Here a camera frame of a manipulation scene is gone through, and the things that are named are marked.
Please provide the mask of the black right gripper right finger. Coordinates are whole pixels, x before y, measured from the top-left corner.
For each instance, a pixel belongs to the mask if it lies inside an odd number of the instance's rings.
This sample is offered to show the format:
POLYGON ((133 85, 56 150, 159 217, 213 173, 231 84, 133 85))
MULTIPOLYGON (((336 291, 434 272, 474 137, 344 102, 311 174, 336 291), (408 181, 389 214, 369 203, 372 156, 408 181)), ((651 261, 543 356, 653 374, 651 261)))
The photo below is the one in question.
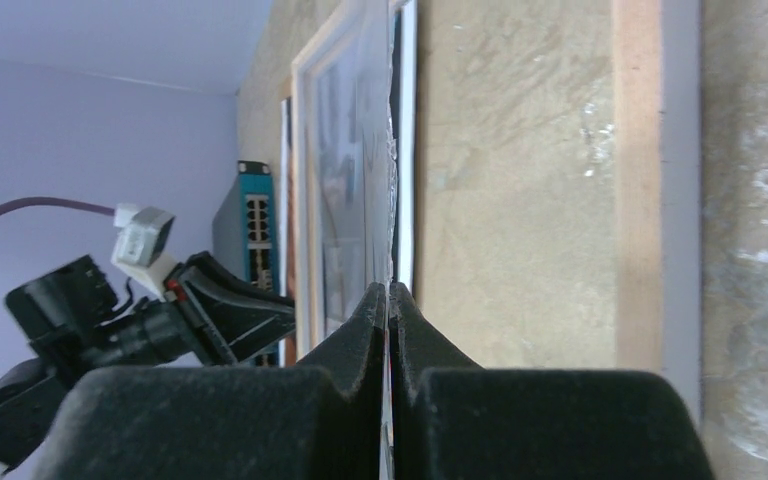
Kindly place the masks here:
POLYGON ((662 377, 487 369, 390 287, 399 479, 710 479, 688 411, 662 377))

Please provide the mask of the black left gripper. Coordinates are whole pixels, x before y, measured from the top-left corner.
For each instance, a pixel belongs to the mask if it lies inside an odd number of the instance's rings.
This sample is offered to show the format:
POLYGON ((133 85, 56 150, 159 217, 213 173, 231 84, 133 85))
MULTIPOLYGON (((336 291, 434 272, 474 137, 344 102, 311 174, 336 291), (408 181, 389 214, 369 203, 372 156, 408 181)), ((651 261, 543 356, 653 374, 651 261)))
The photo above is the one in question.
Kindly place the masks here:
POLYGON ((240 364, 294 332, 292 299, 246 283, 208 252, 176 263, 158 299, 124 304, 84 255, 10 291, 5 305, 32 350, 58 371, 161 365, 193 353, 240 364))

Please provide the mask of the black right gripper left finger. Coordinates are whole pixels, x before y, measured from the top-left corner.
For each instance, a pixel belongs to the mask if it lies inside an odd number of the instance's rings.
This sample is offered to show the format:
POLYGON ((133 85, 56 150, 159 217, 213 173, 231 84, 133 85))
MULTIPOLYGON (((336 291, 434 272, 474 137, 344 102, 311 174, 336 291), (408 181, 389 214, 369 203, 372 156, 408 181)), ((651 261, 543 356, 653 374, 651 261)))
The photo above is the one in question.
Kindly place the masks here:
POLYGON ((66 397, 40 479, 375 479, 388 293, 287 368, 109 367, 66 397))

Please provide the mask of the white wooden picture frame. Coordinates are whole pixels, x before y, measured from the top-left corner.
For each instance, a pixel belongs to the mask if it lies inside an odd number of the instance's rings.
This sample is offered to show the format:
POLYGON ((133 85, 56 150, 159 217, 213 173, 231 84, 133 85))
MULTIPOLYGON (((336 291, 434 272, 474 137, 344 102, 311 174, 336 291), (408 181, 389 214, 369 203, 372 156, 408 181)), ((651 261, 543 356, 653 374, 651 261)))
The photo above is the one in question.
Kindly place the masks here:
POLYGON ((701 387, 699 1, 421 1, 413 291, 487 366, 701 387))

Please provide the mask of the clear acrylic sheet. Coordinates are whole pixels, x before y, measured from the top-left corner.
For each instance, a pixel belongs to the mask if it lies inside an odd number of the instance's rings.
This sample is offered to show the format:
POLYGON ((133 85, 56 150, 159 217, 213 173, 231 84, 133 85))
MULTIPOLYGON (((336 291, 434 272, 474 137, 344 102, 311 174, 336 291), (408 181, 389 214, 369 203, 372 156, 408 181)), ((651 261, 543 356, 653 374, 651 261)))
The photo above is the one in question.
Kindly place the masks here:
POLYGON ((325 331, 391 277, 390 12, 347 1, 315 74, 325 331))

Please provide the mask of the colour photo print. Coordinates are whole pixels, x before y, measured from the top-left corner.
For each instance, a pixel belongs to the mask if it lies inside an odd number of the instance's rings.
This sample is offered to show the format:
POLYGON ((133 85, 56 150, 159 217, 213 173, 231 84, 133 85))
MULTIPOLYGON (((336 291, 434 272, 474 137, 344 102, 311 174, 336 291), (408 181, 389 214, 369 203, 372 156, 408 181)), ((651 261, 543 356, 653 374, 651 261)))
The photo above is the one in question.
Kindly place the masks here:
MULTIPOLYGON (((279 272, 282 290, 295 289, 294 352, 302 357, 329 334, 323 288, 323 201, 318 179, 315 74, 335 41, 343 1, 301 49, 291 65, 282 101, 279 176, 279 272)), ((390 12, 389 120, 391 146, 391 243, 389 282, 412 286, 416 256, 416 101, 418 5, 386 1, 390 12)))

